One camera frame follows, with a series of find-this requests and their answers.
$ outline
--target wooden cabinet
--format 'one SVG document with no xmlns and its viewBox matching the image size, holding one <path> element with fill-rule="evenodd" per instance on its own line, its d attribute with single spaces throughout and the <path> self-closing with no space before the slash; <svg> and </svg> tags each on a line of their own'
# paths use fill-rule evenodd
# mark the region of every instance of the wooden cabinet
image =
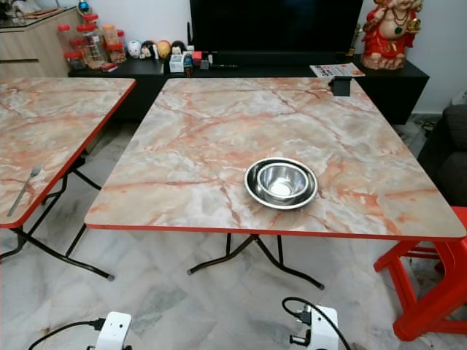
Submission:
<svg viewBox="0 0 467 350">
<path fill-rule="evenodd" d="M 68 66 L 57 36 L 58 25 L 80 23 L 75 8 L 24 26 L 0 28 L 0 77 L 66 77 Z"/>
</svg>

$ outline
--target black cable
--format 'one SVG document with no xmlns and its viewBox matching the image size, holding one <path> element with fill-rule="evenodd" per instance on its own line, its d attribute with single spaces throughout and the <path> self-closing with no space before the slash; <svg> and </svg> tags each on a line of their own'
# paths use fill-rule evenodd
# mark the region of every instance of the black cable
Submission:
<svg viewBox="0 0 467 350">
<path fill-rule="evenodd" d="M 66 326 L 60 327 L 60 328 L 58 328 L 56 330 L 53 330 L 52 332 L 44 335 L 42 338 L 34 341 L 31 344 L 31 346 L 29 346 L 28 350 L 34 349 L 34 347 L 36 347 L 37 344 L 39 344 L 42 341 L 48 339 L 52 335 L 55 335 L 55 334 L 61 332 L 62 330 L 66 330 L 67 328 L 88 325 L 88 326 L 93 326 L 94 330 L 101 330 L 102 327 L 104 326 L 104 322 L 105 322 L 105 319 L 96 319 L 94 321 L 81 321 L 81 322 L 74 322 L 74 323 L 67 324 Z"/>
<path fill-rule="evenodd" d="M 305 305 L 308 305 L 308 306 L 310 306 L 311 308 L 313 308 L 314 310 L 316 310 L 316 312 L 318 312 L 321 316 L 323 316 L 324 319 L 329 323 L 329 325 L 330 325 L 330 326 L 334 329 L 334 331 L 337 333 L 337 335 L 338 335 L 339 338 L 341 339 L 342 343 L 344 344 L 345 349 L 346 349 L 346 350 L 352 350 L 352 349 L 350 348 L 348 342 L 345 340 L 344 335 L 343 335 L 343 334 L 341 333 L 341 331 L 339 330 L 339 328 L 337 328 L 337 326 L 334 324 L 334 322 L 331 321 L 331 319 L 328 317 L 328 315 L 326 315 L 324 312 L 322 312 L 317 306 L 311 304 L 308 300 L 302 299 L 301 297 L 287 297 L 287 298 L 285 298 L 285 299 L 282 301 L 282 308 L 285 310 L 285 312 L 287 312 L 288 314 L 290 314 L 290 315 L 296 317 L 297 319 L 301 319 L 301 314 L 291 311 L 291 310 L 285 305 L 288 301 L 298 301 L 299 303 L 303 303 L 303 304 L 305 304 Z"/>
</svg>

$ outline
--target fork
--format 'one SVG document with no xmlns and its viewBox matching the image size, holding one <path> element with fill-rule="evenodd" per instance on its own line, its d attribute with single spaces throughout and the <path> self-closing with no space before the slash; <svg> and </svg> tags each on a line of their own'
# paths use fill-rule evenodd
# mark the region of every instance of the fork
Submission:
<svg viewBox="0 0 467 350">
<path fill-rule="evenodd" d="M 21 201 L 21 198 L 22 198 L 23 195 L 24 195 L 24 192 L 26 191 L 26 188 L 27 188 L 29 182 L 31 182 L 31 180 L 33 179 L 33 177 L 36 177 L 37 175 L 39 175 L 39 173 L 41 172 L 41 168 L 42 168 L 42 164 L 36 164 L 35 166 L 32 167 L 31 173 L 29 174 L 28 179 L 27 179 L 26 182 L 24 183 L 23 189 L 21 189 L 21 192 L 20 192 L 20 194 L 16 197 L 16 200 L 15 200 L 15 202 L 13 203 L 12 208 L 8 211 L 8 214 L 7 214 L 8 217 L 11 217 L 11 216 L 13 215 L 13 213 L 14 213 L 15 210 L 16 210 L 16 207 L 18 206 L 18 204 L 19 204 L 20 201 Z"/>
</svg>

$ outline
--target red table edge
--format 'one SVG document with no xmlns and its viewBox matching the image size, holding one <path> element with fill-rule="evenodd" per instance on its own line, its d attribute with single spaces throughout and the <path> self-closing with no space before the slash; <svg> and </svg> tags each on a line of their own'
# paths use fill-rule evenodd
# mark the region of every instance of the red table edge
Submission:
<svg viewBox="0 0 467 350">
<path fill-rule="evenodd" d="M 462 237 L 425 237 L 425 236 L 389 236 L 389 235 L 367 235 L 358 233 L 326 233 L 309 231 L 281 231 L 281 230 L 253 230 L 247 228 L 210 228 L 210 227 L 183 227 L 183 226 L 138 226 L 138 225 L 103 225 L 103 224 L 85 224 L 89 228 L 103 230 L 138 230 L 138 231 L 178 231 L 178 232 L 205 232 L 205 233 L 241 233 L 250 235 L 269 235 L 269 236 L 308 236 L 308 237 L 327 237 L 327 238 L 354 238 L 354 239 L 374 239 L 384 241 L 430 241 L 430 242 L 456 242 L 462 241 L 467 236 L 467 232 Z"/>
<path fill-rule="evenodd" d="M 133 80 L 133 84 L 126 90 L 126 92 L 119 98 L 117 103 L 110 109 L 109 113 L 105 116 L 105 118 L 97 125 L 97 127 L 94 129 L 94 131 L 84 140 L 84 142 L 81 144 L 81 147 L 78 148 L 78 150 L 70 157 L 70 159 L 65 163 L 63 168 L 55 175 L 55 177 L 50 181 L 49 185 L 42 191 L 42 194 L 37 197 L 37 199 L 31 204 L 28 210 L 24 212 L 24 214 L 15 222 L 11 222 L 9 224 L 1 224 L 0 223 L 0 228 L 18 228 L 20 226 L 23 226 L 23 224 L 26 222 L 27 219 L 31 216 L 31 214 L 37 209 L 37 207 L 40 205 L 42 200 L 45 198 L 45 196 L 52 190 L 52 188 L 55 186 L 55 184 L 62 178 L 62 176 L 66 173 L 66 171 L 69 169 L 69 167 L 73 164 L 73 162 L 81 155 L 82 151 L 86 148 L 86 146 L 92 141 L 92 139 L 97 135 L 97 133 L 102 129 L 104 124 L 107 122 L 107 120 L 114 114 L 115 110 L 120 107 L 122 102 L 127 98 L 129 93 L 134 89 L 136 86 L 136 80 Z"/>
</svg>

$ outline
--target paper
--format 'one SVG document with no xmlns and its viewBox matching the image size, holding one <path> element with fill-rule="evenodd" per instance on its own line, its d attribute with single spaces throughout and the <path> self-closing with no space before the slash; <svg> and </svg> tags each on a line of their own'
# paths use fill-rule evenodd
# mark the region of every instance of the paper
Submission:
<svg viewBox="0 0 467 350">
<path fill-rule="evenodd" d="M 365 74 L 354 63 L 310 66 L 318 78 L 323 77 L 364 77 Z"/>
</svg>

